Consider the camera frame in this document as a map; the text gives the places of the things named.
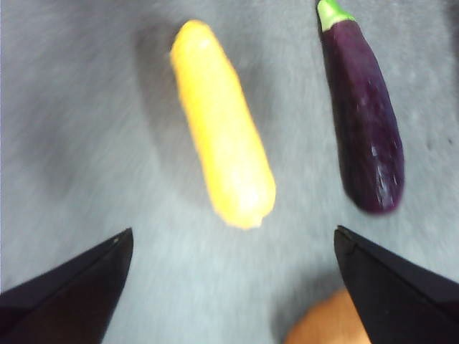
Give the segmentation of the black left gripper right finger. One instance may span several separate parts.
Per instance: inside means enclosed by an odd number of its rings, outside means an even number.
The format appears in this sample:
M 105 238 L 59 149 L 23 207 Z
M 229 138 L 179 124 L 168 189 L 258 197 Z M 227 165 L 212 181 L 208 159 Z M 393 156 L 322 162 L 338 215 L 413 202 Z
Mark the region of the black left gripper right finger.
M 344 226 L 333 246 L 372 343 L 457 343 L 458 283 L 409 262 Z

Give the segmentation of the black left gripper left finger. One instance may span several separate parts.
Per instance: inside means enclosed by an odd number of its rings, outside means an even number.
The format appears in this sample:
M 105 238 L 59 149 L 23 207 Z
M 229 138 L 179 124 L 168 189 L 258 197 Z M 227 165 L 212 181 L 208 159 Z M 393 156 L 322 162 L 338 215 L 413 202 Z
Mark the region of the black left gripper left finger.
M 131 229 L 1 294 L 2 343 L 101 343 L 125 287 Z

